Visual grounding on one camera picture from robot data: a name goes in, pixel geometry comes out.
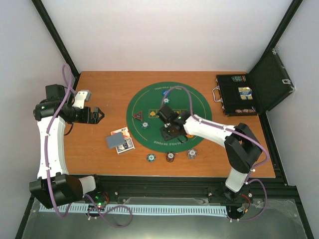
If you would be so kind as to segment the red triangular dealer button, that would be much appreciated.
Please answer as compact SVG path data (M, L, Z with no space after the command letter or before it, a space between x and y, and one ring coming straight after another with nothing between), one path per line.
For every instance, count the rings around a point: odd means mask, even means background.
M143 111L139 111L136 114L133 114L133 118L142 121L143 120Z

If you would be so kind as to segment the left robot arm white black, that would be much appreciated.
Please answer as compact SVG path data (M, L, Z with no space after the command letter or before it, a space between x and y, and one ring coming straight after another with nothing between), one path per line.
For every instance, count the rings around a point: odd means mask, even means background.
M62 85L46 86L46 99L35 106L33 115L40 133L40 165L37 180L30 182L31 194L46 208L77 202L87 194L92 200L103 197L104 188L96 175L77 178L67 170L64 153L66 124L98 124L104 118L99 108L85 102L91 92L72 92Z

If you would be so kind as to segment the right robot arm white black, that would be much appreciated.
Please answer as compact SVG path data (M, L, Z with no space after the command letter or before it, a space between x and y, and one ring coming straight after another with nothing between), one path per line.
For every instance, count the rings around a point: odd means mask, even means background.
M164 123L161 128L164 140L189 134L210 140L225 149L231 166L225 186L233 193L238 193L247 183L254 164L262 152L266 152L250 128L243 123L237 126L224 125L190 113L179 115L176 112L158 112L157 115Z

